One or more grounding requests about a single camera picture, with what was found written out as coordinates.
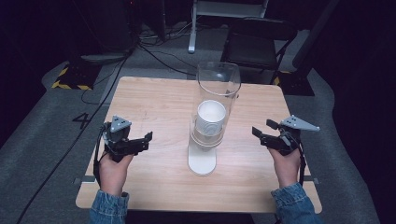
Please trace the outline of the black folding chair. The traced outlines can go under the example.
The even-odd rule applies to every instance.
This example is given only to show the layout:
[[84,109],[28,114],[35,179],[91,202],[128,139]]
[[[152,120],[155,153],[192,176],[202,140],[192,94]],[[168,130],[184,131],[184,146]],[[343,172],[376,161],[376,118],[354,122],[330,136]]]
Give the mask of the black folding chair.
[[276,79],[288,45],[298,29],[289,21],[245,17],[229,28],[220,60],[239,66],[272,71]]

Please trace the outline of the person's right hand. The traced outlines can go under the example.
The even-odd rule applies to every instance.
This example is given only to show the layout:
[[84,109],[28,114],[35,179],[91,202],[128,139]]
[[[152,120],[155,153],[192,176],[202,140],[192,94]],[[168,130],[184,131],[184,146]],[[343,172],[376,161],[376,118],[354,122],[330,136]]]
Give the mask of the person's right hand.
[[274,161],[278,185],[280,188],[291,186],[298,182],[300,168],[300,152],[295,149],[289,155],[282,156],[277,150],[269,148],[270,155]]

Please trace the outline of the dark slanted stand pole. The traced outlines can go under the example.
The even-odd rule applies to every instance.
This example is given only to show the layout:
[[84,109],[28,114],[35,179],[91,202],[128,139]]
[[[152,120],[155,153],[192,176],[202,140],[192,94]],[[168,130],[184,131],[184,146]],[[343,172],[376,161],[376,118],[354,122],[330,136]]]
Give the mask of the dark slanted stand pole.
[[338,5],[340,0],[330,0],[328,5],[324,8],[321,15],[318,17],[317,22],[315,23],[313,29],[310,31],[309,36],[302,44],[301,48],[297,52],[296,56],[292,61],[292,65],[301,72],[302,70],[312,68],[311,61],[312,61],[312,50],[314,49],[315,43],[324,29],[326,23],[328,22],[329,18],[331,17],[334,9]]

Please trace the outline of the black yellow-striped stand base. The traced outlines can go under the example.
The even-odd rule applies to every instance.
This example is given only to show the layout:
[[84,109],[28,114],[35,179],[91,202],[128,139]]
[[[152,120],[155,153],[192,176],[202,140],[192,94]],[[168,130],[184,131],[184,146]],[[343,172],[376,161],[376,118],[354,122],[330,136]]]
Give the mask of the black yellow-striped stand base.
[[298,76],[295,72],[278,71],[273,81],[285,95],[314,96],[307,77]]
[[53,89],[90,91],[93,89],[101,69],[101,65],[76,66],[67,63],[51,87]]

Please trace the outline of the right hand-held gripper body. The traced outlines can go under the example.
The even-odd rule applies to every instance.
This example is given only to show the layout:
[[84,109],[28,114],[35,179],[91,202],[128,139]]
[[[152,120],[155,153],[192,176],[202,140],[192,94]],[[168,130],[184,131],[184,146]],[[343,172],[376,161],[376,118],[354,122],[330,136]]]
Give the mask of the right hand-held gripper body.
[[279,136],[272,136],[263,133],[259,138],[262,146],[277,150],[282,156],[289,155],[295,149],[301,148],[301,131],[318,132],[319,126],[315,126],[303,119],[291,115],[282,119],[279,123]]

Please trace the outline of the person's left hand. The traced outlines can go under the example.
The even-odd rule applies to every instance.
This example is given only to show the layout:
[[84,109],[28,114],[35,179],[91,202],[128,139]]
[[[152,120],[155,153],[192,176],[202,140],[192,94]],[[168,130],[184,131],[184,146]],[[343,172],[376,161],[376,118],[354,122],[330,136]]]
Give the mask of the person's left hand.
[[104,153],[99,161],[100,190],[120,197],[133,158],[133,155],[127,155],[121,161],[115,162],[109,154]]

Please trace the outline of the white paper cup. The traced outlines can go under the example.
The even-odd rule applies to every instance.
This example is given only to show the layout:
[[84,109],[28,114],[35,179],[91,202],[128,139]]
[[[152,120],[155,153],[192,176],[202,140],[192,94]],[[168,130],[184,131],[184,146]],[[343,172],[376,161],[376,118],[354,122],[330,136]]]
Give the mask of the white paper cup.
[[203,135],[216,135],[223,127],[226,109],[218,101],[202,101],[197,108],[195,128]]

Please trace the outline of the white metal stand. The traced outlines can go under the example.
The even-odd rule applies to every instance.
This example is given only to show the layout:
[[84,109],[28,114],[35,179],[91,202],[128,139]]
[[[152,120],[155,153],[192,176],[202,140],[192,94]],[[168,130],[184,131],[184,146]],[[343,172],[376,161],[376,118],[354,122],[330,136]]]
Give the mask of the white metal stand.
[[188,53],[195,52],[197,36],[197,20],[199,16],[225,17],[225,18],[263,18],[269,0],[261,0],[259,4],[242,4],[226,2],[210,2],[207,0],[193,0],[191,8],[191,33]]

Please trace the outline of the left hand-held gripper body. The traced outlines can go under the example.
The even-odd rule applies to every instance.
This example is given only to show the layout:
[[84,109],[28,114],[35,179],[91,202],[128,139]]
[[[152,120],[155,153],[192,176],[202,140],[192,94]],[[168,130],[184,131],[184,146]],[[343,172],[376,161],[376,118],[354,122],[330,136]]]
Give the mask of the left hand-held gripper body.
[[105,152],[113,161],[119,162],[124,156],[137,155],[137,144],[146,141],[145,138],[130,140],[128,138],[132,122],[117,115],[111,121],[104,123],[102,133],[105,142]]

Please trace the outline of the clear tube cup dispenser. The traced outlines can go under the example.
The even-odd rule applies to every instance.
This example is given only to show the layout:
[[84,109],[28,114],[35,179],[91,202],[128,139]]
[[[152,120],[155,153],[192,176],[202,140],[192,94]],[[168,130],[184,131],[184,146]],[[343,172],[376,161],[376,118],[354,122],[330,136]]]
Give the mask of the clear tube cup dispenser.
[[[215,170],[217,147],[222,142],[240,88],[241,78],[236,64],[220,62],[198,64],[188,144],[188,165],[195,174],[209,175]],[[195,128],[198,105],[206,100],[218,101],[226,109],[222,130],[216,135],[203,135]]]

